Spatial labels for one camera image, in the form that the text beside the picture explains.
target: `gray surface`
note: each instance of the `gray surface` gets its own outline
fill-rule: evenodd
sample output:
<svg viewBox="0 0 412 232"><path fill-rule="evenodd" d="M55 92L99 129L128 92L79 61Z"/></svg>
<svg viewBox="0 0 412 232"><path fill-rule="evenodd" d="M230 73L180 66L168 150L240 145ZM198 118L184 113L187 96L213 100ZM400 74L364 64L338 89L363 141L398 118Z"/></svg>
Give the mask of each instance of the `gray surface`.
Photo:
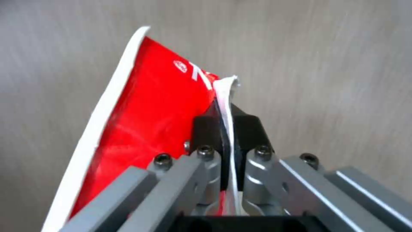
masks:
<svg viewBox="0 0 412 232"><path fill-rule="evenodd" d="M220 74L280 157L354 165L412 199L408 0L0 1L0 230L39 230L126 42Z"/></svg>

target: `white logo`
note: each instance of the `white logo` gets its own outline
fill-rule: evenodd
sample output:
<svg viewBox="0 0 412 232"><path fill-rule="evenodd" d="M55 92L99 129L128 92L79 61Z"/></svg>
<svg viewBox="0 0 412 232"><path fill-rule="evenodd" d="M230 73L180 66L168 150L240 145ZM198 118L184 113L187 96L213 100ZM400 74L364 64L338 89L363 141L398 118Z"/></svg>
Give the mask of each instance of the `white logo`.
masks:
<svg viewBox="0 0 412 232"><path fill-rule="evenodd" d="M183 62L178 61L178 60L175 60L175 61L173 61L173 64L175 64L175 66L176 66L180 71L182 71L183 73L186 73L186 72L187 72L187 67L186 67L186 65L185 65Z"/></svg>

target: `torn paper edge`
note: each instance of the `torn paper edge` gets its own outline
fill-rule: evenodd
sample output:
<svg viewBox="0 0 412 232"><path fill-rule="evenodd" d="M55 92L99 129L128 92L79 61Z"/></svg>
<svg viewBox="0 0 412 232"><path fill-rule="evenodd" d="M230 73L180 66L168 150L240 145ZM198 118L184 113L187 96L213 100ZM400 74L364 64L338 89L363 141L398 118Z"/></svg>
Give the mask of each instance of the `torn paper edge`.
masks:
<svg viewBox="0 0 412 232"><path fill-rule="evenodd" d="M233 117L230 109L231 105L231 89L237 83L237 76L231 76L216 80L213 82L213 88L218 99L219 109L222 113L223 122L225 124L226 133L230 142L230 159L229 159L229 184L226 190L225 206L223 215L240 215L241 207L239 200L239 192L237 189L237 177L234 163L234 129Z"/></svg>
<svg viewBox="0 0 412 232"><path fill-rule="evenodd" d="M106 123L129 79L138 50L149 29L149 26L140 27L127 43L119 64L77 143L44 221L42 232L59 231L69 218Z"/></svg>

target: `bolt head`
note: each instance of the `bolt head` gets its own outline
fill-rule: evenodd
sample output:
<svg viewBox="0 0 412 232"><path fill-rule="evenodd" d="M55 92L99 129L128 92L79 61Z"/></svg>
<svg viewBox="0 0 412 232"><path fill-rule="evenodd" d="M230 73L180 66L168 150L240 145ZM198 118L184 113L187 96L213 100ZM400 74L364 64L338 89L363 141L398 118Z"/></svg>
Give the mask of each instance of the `bolt head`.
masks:
<svg viewBox="0 0 412 232"><path fill-rule="evenodd" d="M267 145L259 145L255 148L255 156L262 161L269 161L272 157L272 149Z"/></svg>
<svg viewBox="0 0 412 232"><path fill-rule="evenodd" d="M197 148L197 157L203 161L210 161L213 159L215 150L210 145L202 145Z"/></svg>
<svg viewBox="0 0 412 232"><path fill-rule="evenodd" d="M311 153L303 153L299 156L306 164L311 166L313 169L318 170L319 168L319 159L317 156Z"/></svg>
<svg viewBox="0 0 412 232"><path fill-rule="evenodd" d="M187 140L187 141L185 141L185 142L183 143L183 147L185 148L185 151L186 151L186 152L189 152L189 150L190 150L190 142L189 142L189 140Z"/></svg>
<svg viewBox="0 0 412 232"><path fill-rule="evenodd" d="M157 156L155 156L153 163L156 168L168 170L172 166L173 160L169 154L160 153Z"/></svg>

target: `gray metal bar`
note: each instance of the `gray metal bar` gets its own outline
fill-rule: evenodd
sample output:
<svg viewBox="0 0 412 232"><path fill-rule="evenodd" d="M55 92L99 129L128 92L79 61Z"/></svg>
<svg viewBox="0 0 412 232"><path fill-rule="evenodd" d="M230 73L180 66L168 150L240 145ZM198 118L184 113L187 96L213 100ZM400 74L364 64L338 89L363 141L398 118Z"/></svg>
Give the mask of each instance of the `gray metal bar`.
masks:
<svg viewBox="0 0 412 232"><path fill-rule="evenodd" d="M60 232L116 231L155 185L153 173L130 167L78 212Z"/></svg>
<svg viewBox="0 0 412 232"><path fill-rule="evenodd" d="M118 231L167 231L176 216L192 212L207 183L200 159L180 157Z"/></svg>
<svg viewBox="0 0 412 232"><path fill-rule="evenodd" d="M391 231L297 157L275 163L262 181L291 215L315 215L331 231Z"/></svg>
<svg viewBox="0 0 412 232"><path fill-rule="evenodd" d="M255 150L250 150L246 155L245 179L243 181L242 207L252 216L256 215L282 215L283 211L273 195L262 183L263 175L267 175L273 164L278 159L274 154L267 160L262 160L256 155Z"/></svg>
<svg viewBox="0 0 412 232"><path fill-rule="evenodd" d="M203 161L207 172L208 184L206 185L202 198L199 200L191 215L215 215L219 211L220 205L221 157L215 150L211 151L209 159L206 159L204 156L199 156L197 153L198 151L194 151L190 156L197 156Z"/></svg>
<svg viewBox="0 0 412 232"><path fill-rule="evenodd" d="M412 206L353 167L326 175L328 180L395 231L412 231Z"/></svg>

